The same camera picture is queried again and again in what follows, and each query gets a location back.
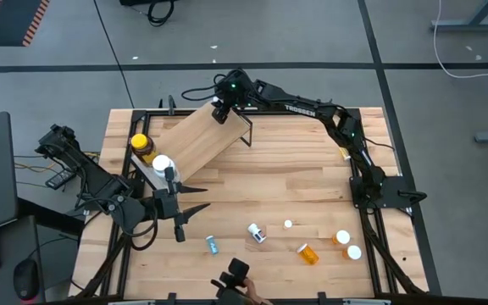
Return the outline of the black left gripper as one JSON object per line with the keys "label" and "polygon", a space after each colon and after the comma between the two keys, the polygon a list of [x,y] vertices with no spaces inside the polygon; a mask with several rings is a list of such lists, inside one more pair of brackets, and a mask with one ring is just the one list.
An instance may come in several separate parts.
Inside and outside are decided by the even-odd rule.
{"label": "black left gripper", "polygon": [[177,242],[186,240],[183,224],[187,225],[191,217],[210,206],[203,203],[180,211],[178,194],[205,192],[207,189],[184,186],[175,178],[175,169],[167,167],[164,170],[164,180],[156,178],[153,183],[153,197],[159,219],[172,219],[174,221],[175,239]]}

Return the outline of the large white ribbed bottle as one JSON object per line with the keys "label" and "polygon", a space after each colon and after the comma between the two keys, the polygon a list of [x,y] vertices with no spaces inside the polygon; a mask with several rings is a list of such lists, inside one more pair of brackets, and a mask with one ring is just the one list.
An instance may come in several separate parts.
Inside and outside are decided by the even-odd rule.
{"label": "large white ribbed bottle", "polygon": [[167,155],[159,154],[152,161],[154,174],[161,180],[166,181],[165,170],[171,168],[174,173],[174,181],[180,182],[180,171],[177,169],[175,162]]}

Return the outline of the small white labelled medicine bottle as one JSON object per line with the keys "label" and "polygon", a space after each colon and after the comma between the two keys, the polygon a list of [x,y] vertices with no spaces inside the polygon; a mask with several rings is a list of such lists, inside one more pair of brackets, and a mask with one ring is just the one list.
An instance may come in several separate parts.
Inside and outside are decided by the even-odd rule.
{"label": "small white labelled medicine bottle", "polygon": [[252,238],[259,244],[266,240],[266,235],[262,230],[255,224],[252,223],[247,227],[248,232],[252,235]]}

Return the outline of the brown bottle yellow lid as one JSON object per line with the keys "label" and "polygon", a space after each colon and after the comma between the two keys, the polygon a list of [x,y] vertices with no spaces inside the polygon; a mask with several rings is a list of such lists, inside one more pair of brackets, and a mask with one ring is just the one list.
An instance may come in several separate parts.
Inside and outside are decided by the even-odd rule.
{"label": "brown bottle yellow lid", "polygon": [[153,160],[158,156],[157,147],[152,138],[137,133],[130,140],[133,153],[145,164],[151,165]]}

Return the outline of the person's hand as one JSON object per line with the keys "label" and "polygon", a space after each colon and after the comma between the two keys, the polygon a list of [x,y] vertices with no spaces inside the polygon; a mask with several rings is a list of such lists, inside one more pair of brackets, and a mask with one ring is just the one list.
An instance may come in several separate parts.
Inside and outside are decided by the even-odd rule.
{"label": "person's hand", "polygon": [[256,286],[252,280],[246,278],[243,284],[247,288],[246,295],[252,300],[254,305],[273,305],[271,301],[258,295]]}

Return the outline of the black remote control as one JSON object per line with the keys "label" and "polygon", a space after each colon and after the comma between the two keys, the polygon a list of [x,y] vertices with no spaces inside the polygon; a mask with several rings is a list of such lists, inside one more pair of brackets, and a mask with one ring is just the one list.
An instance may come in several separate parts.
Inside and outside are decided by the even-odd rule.
{"label": "black remote control", "polygon": [[57,190],[65,186],[69,181],[76,177],[76,173],[68,169],[63,169],[45,182],[45,186]]}

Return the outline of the black computer mouse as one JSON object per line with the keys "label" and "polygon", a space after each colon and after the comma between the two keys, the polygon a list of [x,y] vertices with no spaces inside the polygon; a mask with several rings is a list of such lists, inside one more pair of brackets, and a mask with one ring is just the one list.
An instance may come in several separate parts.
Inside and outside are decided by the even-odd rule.
{"label": "black computer mouse", "polygon": [[29,301],[36,297],[40,290],[37,262],[26,258],[14,267],[13,285],[16,296],[21,301]]}

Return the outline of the black mat orange striped edge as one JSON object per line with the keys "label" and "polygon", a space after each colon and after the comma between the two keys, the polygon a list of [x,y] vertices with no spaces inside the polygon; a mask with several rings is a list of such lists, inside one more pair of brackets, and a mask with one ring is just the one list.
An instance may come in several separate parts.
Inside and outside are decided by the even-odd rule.
{"label": "black mat orange striped edge", "polygon": [[0,47],[28,47],[51,0],[0,0]]}

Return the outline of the grey metal table base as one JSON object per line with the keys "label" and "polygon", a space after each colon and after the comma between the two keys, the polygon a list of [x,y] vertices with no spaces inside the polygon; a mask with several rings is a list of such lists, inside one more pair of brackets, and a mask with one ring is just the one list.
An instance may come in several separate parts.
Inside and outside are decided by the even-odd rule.
{"label": "grey metal table base", "polygon": [[430,21],[430,31],[448,32],[488,32],[488,0],[482,4],[466,19],[442,19],[443,2],[438,0],[438,9],[435,17]]}

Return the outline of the wooden shelf black metal frame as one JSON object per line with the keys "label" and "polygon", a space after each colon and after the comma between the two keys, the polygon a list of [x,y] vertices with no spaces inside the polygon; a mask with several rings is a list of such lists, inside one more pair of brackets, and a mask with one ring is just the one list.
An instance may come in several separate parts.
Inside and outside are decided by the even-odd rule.
{"label": "wooden shelf black metal frame", "polygon": [[[181,184],[252,130],[252,124],[234,110],[229,111],[223,124],[213,118],[213,110],[214,106],[206,103],[187,116],[154,113],[147,119],[147,135],[153,139],[158,155],[167,155],[175,162]],[[143,163],[134,153],[130,162],[153,189],[159,177],[152,165]]]}

